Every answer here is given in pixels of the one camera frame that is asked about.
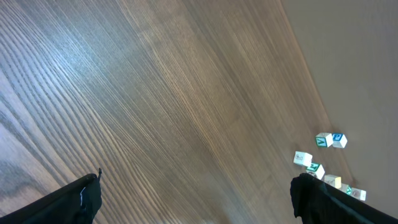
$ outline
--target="white cube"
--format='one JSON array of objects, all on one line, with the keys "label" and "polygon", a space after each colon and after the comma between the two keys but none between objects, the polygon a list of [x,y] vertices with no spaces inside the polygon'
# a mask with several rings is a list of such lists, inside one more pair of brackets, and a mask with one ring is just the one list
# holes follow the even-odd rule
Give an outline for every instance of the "white cube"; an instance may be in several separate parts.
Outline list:
[{"label": "white cube", "polygon": [[319,133],[315,136],[318,147],[329,147],[333,144],[333,137],[330,133]]},{"label": "white cube", "polygon": [[325,174],[325,170],[323,169],[321,164],[311,163],[311,166],[305,170],[308,174],[313,175],[314,177],[322,180],[323,175]]},{"label": "white cube", "polygon": [[366,200],[366,191],[361,189],[352,188],[351,196],[358,200],[365,201]]},{"label": "white cube", "polygon": [[333,133],[333,147],[344,148],[347,144],[347,138],[344,134]]},{"label": "white cube", "polygon": [[341,187],[339,188],[342,192],[351,195],[353,192],[353,189],[348,185],[348,184],[341,184]]},{"label": "white cube", "polygon": [[312,155],[308,154],[306,152],[297,152],[296,151],[296,155],[294,155],[293,162],[300,166],[309,167],[309,166],[311,166]]},{"label": "white cube", "polygon": [[334,186],[337,189],[341,187],[341,177],[338,177],[336,175],[325,175],[323,181],[331,186]]}]

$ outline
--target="gray background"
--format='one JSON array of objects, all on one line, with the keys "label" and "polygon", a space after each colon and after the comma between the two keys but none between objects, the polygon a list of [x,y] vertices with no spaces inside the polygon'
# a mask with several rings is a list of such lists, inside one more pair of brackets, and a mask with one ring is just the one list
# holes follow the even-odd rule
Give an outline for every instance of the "gray background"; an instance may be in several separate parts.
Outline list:
[{"label": "gray background", "polygon": [[347,184],[398,218],[398,1],[283,3],[330,121],[347,135]]}]

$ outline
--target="wood grain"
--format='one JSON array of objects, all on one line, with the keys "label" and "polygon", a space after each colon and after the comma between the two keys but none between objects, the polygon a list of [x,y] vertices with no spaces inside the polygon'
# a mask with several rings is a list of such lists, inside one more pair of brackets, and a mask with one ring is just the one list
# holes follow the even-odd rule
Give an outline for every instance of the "wood grain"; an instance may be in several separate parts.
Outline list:
[{"label": "wood grain", "polygon": [[279,0],[0,3],[0,215],[103,169],[97,223],[295,223],[352,182]]}]

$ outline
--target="black object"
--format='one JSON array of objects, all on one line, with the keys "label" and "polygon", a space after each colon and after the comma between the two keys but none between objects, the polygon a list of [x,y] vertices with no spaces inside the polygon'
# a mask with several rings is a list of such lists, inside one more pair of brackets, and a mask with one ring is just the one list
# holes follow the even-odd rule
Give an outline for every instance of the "black object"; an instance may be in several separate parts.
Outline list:
[{"label": "black object", "polygon": [[294,216],[304,224],[382,223],[398,224],[398,220],[376,210],[342,191],[314,178],[300,174],[293,178],[290,195]]},{"label": "black object", "polygon": [[102,205],[100,179],[87,174],[51,194],[0,218],[3,223],[92,223]]}]

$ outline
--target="alphabet cube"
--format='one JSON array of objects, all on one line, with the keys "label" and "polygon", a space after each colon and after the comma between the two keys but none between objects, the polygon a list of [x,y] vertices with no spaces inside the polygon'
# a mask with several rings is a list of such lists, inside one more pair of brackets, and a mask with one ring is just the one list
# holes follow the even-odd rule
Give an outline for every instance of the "alphabet cube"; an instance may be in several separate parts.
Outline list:
[{"label": "alphabet cube", "polygon": [[362,200],[362,201],[366,200],[366,191],[365,190],[352,188],[352,191],[353,192],[351,193],[351,196],[353,196],[354,198],[356,198],[358,200]]},{"label": "alphabet cube", "polygon": [[329,147],[333,144],[333,137],[330,133],[319,133],[315,136],[318,147]]},{"label": "alphabet cube", "polygon": [[335,188],[340,188],[341,187],[341,177],[338,177],[336,175],[325,175],[325,179],[324,179],[325,183],[334,186]]},{"label": "alphabet cube", "polygon": [[341,184],[340,189],[342,192],[351,195],[353,192],[353,189],[348,185],[348,184]]},{"label": "alphabet cube", "polygon": [[311,161],[312,161],[311,154],[308,154],[306,152],[296,151],[296,154],[294,155],[294,160],[293,160],[293,162],[295,164],[300,165],[300,166],[309,167],[311,165]]},{"label": "alphabet cube", "polygon": [[323,169],[321,164],[311,163],[311,166],[305,170],[308,174],[322,180],[323,175],[325,174],[325,170]]},{"label": "alphabet cube", "polygon": [[333,147],[344,148],[347,144],[347,138],[344,134],[341,133],[333,133]]}]

